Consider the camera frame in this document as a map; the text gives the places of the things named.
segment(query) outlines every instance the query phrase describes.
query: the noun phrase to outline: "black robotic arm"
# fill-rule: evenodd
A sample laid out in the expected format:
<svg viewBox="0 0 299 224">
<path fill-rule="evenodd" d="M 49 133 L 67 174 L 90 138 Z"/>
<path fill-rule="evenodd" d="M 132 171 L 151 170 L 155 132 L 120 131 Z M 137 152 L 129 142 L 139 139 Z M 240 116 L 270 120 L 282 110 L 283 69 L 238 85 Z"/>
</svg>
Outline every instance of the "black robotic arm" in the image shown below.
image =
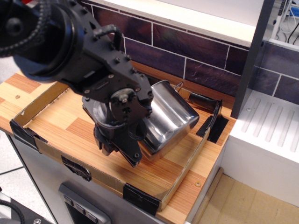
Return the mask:
<svg viewBox="0 0 299 224">
<path fill-rule="evenodd" d="M 120 150 L 135 166 L 153 94 L 146 76 L 120 51 L 121 40 L 116 26 L 101 27 L 75 0 L 40 0 L 34 8 L 0 0 L 0 57 L 14 56 L 30 79 L 59 81 L 84 96 L 99 147 L 104 143 L 106 155 Z"/>
</svg>

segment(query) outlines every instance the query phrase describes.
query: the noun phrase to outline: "wooden board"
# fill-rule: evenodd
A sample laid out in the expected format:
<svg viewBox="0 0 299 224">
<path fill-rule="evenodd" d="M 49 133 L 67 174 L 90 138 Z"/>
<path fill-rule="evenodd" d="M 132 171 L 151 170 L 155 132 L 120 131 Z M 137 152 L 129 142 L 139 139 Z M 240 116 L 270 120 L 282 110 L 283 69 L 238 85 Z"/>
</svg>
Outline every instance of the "wooden board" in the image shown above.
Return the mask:
<svg viewBox="0 0 299 224">
<path fill-rule="evenodd" d="M 16 74 L 1 84 L 0 128 L 12 135 L 9 121 L 50 86 L 51 84 L 36 84 L 21 74 Z M 120 153 L 112 153 L 106 157 L 99 151 L 93 139 L 93 122 L 81 106 L 81 97 L 68 91 L 51 105 L 52 110 L 44 110 L 28 126 L 48 140 L 52 146 L 63 150 L 74 158 L 80 158 L 91 167 L 113 174 L 124 182 L 132 181 L 138 188 L 142 188 L 145 182 L 148 183 L 147 193 L 157 197 L 165 194 L 173 184 L 176 176 L 182 170 L 188 154 L 191 153 L 190 147 L 196 146 L 200 142 L 200 138 L 195 136 L 196 131 L 210 115 L 207 112 L 199 111 L 200 123 L 190 132 L 186 137 L 186 142 L 182 143 L 178 150 L 170 151 L 164 158 L 153 164 L 143 160 L 137 168 L 132 169 Z M 230 111 L 229 108 L 223 108 L 223 114 L 230 114 Z M 234 119 L 229 118 L 229 123 L 217 144 L 211 142 L 205 144 L 195 164 L 165 209 L 157 213 L 158 218 L 167 223 L 184 223 L 234 122 Z M 200 187 L 196 186 L 197 182 L 201 183 Z"/>
</svg>

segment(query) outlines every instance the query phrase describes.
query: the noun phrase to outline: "tile backsplash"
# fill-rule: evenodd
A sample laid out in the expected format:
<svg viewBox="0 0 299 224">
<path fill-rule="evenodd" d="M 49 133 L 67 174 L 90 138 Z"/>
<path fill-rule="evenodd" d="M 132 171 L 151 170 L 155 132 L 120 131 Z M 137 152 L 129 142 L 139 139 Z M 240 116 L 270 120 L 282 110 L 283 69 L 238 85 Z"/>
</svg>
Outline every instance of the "tile backsplash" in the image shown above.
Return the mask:
<svg viewBox="0 0 299 224">
<path fill-rule="evenodd" d="M 267 43 L 254 90 L 299 105 L 299 52 Z"/>
<path fill-rule="evenodd" d="M 100 25 L 124 33 L 123 50 L 157 70 L 235 96 L 249 49 L 82 0 Z"/>
</svg>

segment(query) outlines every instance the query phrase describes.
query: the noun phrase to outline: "cardboard tray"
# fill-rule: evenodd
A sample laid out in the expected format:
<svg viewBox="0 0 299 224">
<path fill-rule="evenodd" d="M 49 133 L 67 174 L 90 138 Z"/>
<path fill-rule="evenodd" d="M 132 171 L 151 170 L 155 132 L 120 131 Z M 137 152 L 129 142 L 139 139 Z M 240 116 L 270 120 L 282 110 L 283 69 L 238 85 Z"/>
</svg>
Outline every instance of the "cardboard tray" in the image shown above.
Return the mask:
<svg viewBox="0 0 299 224">
<path fill-rule="evenodd" d="M 194 130 L 204 121 L 200 118 Z M 203 138 L 191 131 L 161 159 L 150 162 L 144 157 L 132 168 L 120 153 L 105 156 L 99 150 L 81 96 L 61 83 L 41 94 L 10 125 L 16 139 L 153 215 L 170 201 L 210 131 Z"/>
</svg>

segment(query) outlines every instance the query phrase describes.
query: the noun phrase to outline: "metal pot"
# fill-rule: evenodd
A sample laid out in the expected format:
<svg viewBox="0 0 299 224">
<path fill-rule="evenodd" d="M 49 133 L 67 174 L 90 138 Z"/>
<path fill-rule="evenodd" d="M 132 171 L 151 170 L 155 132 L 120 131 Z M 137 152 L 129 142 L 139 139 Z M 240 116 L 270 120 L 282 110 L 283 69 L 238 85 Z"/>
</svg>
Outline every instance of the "metal pot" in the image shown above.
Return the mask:
<svg viewBox="0 0 299 224">
<path fill-rule="evenodd" d="M 148 133 L 141 146 L 148 159 L 164 155 L 177 145 L 197 124 L 199 115 L 167 80 L 152 85 L 153 113 L 144 119 Z"/>
</svg>

